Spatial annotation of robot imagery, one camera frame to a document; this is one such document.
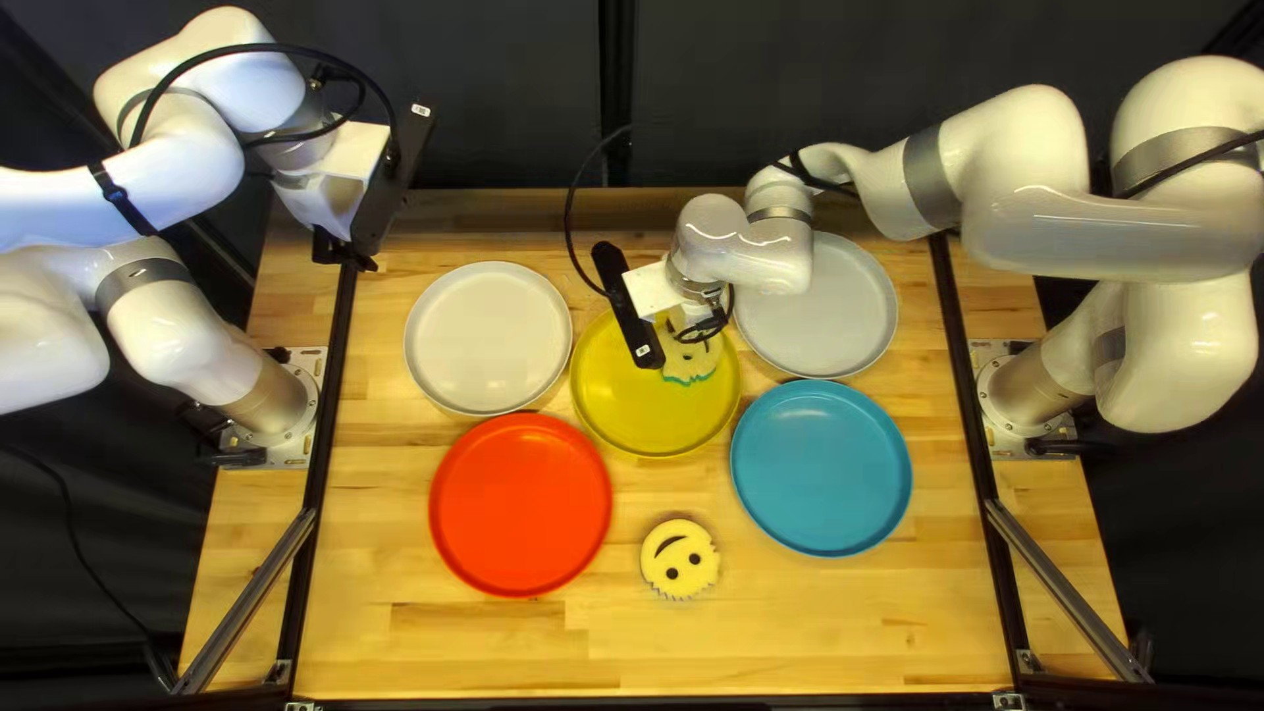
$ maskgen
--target wooden tabletop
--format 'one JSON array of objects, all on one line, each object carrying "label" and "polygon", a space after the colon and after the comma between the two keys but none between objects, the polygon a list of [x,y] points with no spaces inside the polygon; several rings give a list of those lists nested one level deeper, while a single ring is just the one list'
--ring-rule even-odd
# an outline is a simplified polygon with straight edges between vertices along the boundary
[{"label": "wooden tabletop", "polygon": [[[632,266],[666,249],[690,190],[586,190],[576,239],[622,247]],[[733,190],[724,190],[736,195]],[[824,201],[818,229],[844,234],[891,276],[900,323],[887,353],[843,382],[887,410],[914,466],[909,512],[882,545],[841,560],[781,548],[744,515],[728,478],[729,429],[671,461],[599,445],[614,516],[598,558],[533,601],[490,598],[460,583],[431,545],[430,478],[473,425],[432,406],[404,367],[404,318],[425,287],[469,262],[506,259],[545,275],[576,335],[607,307],[574,275],[557,230],[561,191],[411,195],[362,275],[295,692],[312,698],[779,695],[990,691],[1010,683],[1000,620],[928,245],[882,239],[854,204]],[[288,215],[269,230],[249,333],[263,345],[320,345],[336,269],[310,263]],[[972,338],[1043,333],[1030,277],[956,254]],[[741,356],[743,406],[791,380],[727,330]],[[578,426],[565,378],[531,406]],[[1116,634],[1122,631],[1077,462],[997,466],[1002,498]],[[214,629],[298,510],[303,476],[221,472],[207,525],[182,663]],[[666,602],[641,579],[640,541],[666,514],[707,525],[724,558],[717,587]],[[1105,668],[1019,566],[1033,650],[1052,671]],[[276,655],[278,584],[216,686],[262,678]]]}]

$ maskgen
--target sponge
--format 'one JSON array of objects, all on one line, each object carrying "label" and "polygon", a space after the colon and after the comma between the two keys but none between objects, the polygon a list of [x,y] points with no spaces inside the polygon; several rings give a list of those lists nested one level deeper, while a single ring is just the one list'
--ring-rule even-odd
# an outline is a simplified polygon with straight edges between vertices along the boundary
[{"label": "sponge", "polygon": [[666,361],[662,364],[662,380],[688,386],[694,381],[704,381],[715,372],[719,366],[722,348],[719,343],[712,344],[717,334],[702,343],[680,343],[667,326],[667,319],[659,314],[653,321],[653,330],[662,344],[662,354]]}]

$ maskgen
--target black cable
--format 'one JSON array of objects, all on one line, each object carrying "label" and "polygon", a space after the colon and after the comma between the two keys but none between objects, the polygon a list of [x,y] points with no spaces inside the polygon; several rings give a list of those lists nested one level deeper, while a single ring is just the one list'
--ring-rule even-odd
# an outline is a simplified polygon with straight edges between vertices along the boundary
[{"label": "black cable", "polygon": [[[163,76],[158,81],[158,83],[154,85],[154,87],[149,91],[149,96],[145,97],[145,102],[140,108],[140,113],[137,115],[137,124],[135,128],[131,129],[131,139],[128,142],[126,148],[135,148],[140,143],[140,139],[142,137],[144,137],[145,133],[145,125],[148,125],[149,123],[149,115],[153,114],[154,106],[158,104],[158,99],[161,99],[162,95],[166,94],[168,89],[171,89],[171,85],[174,83],[181,75],[183,75],[185,72],[192,70],[198,65],[210,62],[211,59],[219,59],[220,57],[229,57],[231,54],[248,54],[257,52],[274,52],[281,54],[295,54],[298,57],[307,57],[308,59],[316,59],[319,62],[324,62],[326,65],[345,71],[348,75],[362,82],[364,86],[369,87],[369,90],[373,91],[373,94],[378,97],[378,101],[382,102],[382,108],[387,113],[387,125],[391,128],[391,137],[392,137],[391,140],[394,140],[399,135],[397,132],[394,108],[391,105],[391,100],[387,97],[387,94],[382,91],[382,87],[378,86],[378,83],[373,81],[373,78],[369,75],[362,72],[355,66],[349,65],[348,62],[344,62],[343,59],[339,59],[332,54],[321,52],[320,49],[312,49],[310,47],[300,47],[297,44],[255,42],[250,44],[231,44],[229,47],[217,47],[215,49],[202,52],[201,54],[195,54],[188,59],[185,59],[183,62],[176,65],[173,70],[167,72],[167,75]],[[329,127],[322,127],[321,129],[317,130],[325,130],[327,128]],[[289,140],[303,140],[305,138],[313,138],[313,135],[305,137],[305,134],[291,134],[287,137],[287,139]]]},{"label": "black cable", "polygon": [[297,140],[310,140],[312,138],[320,138],[326,133],[332,133],[337,130],[343,124],[351,120],[351,116],[354,116],[356,111],[360,110],[360,106],[364,105],[364,82],[355,80],[355,87],[356,87],[355,102],[351,104],[351,106],[346,111],[343,111],[343,115],[334,119],[329,124],[319,129],[307,130],[302,133],[278,133],[273,135],[264,135],[262,138],[255,138],[254,140],[248,140],[243,143],[241,149],[249,151],[250,148],[258,148],[259,145],[268,145],[270,143],[295,143]]},{"label": "black cable", "polygon": [[1168,166],[1167,168],[1163,168],[1162,171],[1158,171],[1154,175],[1146,176],[1145,180],[1138,182],[1136,185],[1126,190],[1121,190],[1120,192],[1115,194],[1115,197],[1119,197],[1120,200],[1127,200],[1130,197],[1139,195],[1140,192],[1144,192],[1154,187],[1155,185],[1168,180],[1169,177],[1187,168],[1192,168],[1198,163],[1203,163],[1206,161],[1210,161],[1211,158],[1215,158],[1216,156],[1222,156],[1225,153],[1229,153],[1230,151],[1241,148],[1243,145],[1246,145],[1249,143],[1255,143],[1258,140],[1264,140],[1264,130],[1251,132],[1248,133],[1246,135],[1240,135],[1232,140],[1226,140],[1220,145],[1208,148],[1196,156],[1191,156],[1184,161],[1181,161],[1179,163]]},{"label": "black cable", "polygon": [[622,125],[612,130],[605,138],[598,142],[595,147],[593,147],[593,151],[588,153],[588,157],[584,158],[584,162],[579,164],[579,170],[575,171],[575,180],[570,181],[570,187],[566,190],[566,205],[561,210],[561,228],[566,235],[566,253],[570,254],[570,263],[574,264],[575,272],[579,273],[579,278],[584,280],[584,283],[588,285],[588,288],[592,288],[593,291],[600,294],[602,296],[605,296],[607,299],[609,299],[609,295],[605,294],[605,290],[597,286],[597,282],[594,282],[593,280],[588,278],[588,275],[584,273],[584,267],[579,264],[579,257],[575,257],[575,242],[570,235],[570,209],[571,205],[575,204],[575,190],[579,187],[579,180],[584,177],[584,171],[588,170],[588,164],[592,163],[593,158],[595,158],[597,154],[600,153],[603,148],[609,145],[612,140],[614,140],[616,138],[623,135],[629,130],[632,130],[632,124]]},{"label": "black cable", "polygon": [[803,164],[803,158],[799,157],[799,151],[795,151],[794,153],[790,153],[789,157],[790,157],[790,164],[789,166],[786,166],[781,161],[774,161],[774,162],[771,162],[769,164],[772,166],[774,168],[780,168],[780,170],[782,170],[782,171],[793,175],[794,177],[799,178],[804,185],[806,185],[809,187],[815,187],[818,190],[829,190],[832,192],[841,192],[841,194],[843,194],[843,195],[846,195],[848,197],[860,199],[860,194],[856,192],[854,190],[852,190],[852,189],[849,189],[849,187],[847,187],[844,185],[839,185],[837,182],[829,182],[827,180],[822,180],[822,178],[811,175],[810,172],[808,172],[808,168]]},{"label": "black cable", "polygon": [[75,557],[78,559],[78,563],[83,568],[83,572],[87,573],[90,578],[92,578],[94,583],[96,583],[96,587],[99,587],[101,592],[107,598],[110,598],[110,602],[114,603],[114,606],[119,610],[119,612],[124,617],[126,617],[128,621],[130,621],[137,628],[138,631],[140,631],[142,636],[144,636],[147,648],[145,663],[149,664],[149,668],[154,673],[154,677],[158,679],[158,683],[163,684],[164,688],[169,689],[171,684],[174,683],[174,671],[171,668],[171,664],[167,662],[167,659],[163,658],[161,654],[158,654],[158,643],[154,640],[153,633],[149,631],[149,628],[147,628],[145,624],[142,622],[139,617],[137,617],[135,615],[131,614],[130,610],[128,610],[126,605],[124,605],[123,601],[119,600],[119,596],[114,595],[114,591],[111,591],[110,587],[105,584],[105,581],[101,579],[101,576],[97,574],[96,569],[92,568],[92,564],[88,563],[87,558],[83,555],[83,549],[80,547],[78,533],[75,530],[75,506],[71,501],[71,490],[70,486],[66,485],[66,478],[62,477],[62,474],[59,474],[56,469],[53,469],[48,464],[40,462],[35,457],[27,454],[20,449],[0,444],[0,452],[4,452],[5,454],[9,454],[15,459],[20,459],[21,462],[25,462],[38,472],[48,476],[57,485],[57,488],[62,495],[62,511],[64,514],[66,533],[71,540],[71,548],[75,550]]}]

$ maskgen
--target red-orange plate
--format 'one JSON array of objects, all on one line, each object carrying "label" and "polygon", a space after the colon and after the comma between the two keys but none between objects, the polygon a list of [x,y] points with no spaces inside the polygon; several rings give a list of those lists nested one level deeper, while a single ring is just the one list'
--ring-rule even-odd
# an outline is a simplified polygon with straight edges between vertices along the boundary
[{"label": "red-orange plate", "polygon": [[611,526],[611,477],[561,420],[518,412],[465,433],[430,486],[430,535],[475,590],[535,597],[570,582]]}]

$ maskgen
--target metal mounting plate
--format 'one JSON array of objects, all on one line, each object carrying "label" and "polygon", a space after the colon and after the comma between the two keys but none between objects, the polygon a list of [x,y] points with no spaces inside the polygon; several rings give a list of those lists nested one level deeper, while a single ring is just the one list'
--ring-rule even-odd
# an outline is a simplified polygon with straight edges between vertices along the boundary
[{"label": "metal mounting plate", "polygon": [[316,407],[320,391],[325,386],[325,361],[329,348],[324,345],[286,347],[289,362],[282,367],[292,372],[307,388],[307,411],[292,431],[255,435],[246,428],[234,424],[220,434],[221,452],[239,452],[255,447],[265,447],[268,458],[262,464],[225,464],[225,469],[306,469],[311,459],[313,436],[316,434]]},{"label": "metal mounting plate", "polygon": [[[1029,339],[1009,339],[1009,338],[975,338],[969,340],[969,361],[971,367],[975,368],[975,380],[980,382],[986,378],[988,368],[992,367],[994,361],[1004,362],[1009,357],[1020,352],[1021,349],[1011,348],[1015,344],[1033,343]],[[994,461],[1016,461],[1016,459],[1074,459],[1073,454],[1030,454],[1026,450],[1026,436],[1012,429],[1005,429],[1004,423],[996,423],[987,415],[987,407],[983,410],[983,433],[987,435],[987,449],[992,453]],[[1048,434],[1043,435],[1042,439],[1048,440],[1072,440],[1076,439],[1076,421],[1071,417],[1069,412],[1063,412],[1048,423]]]}]

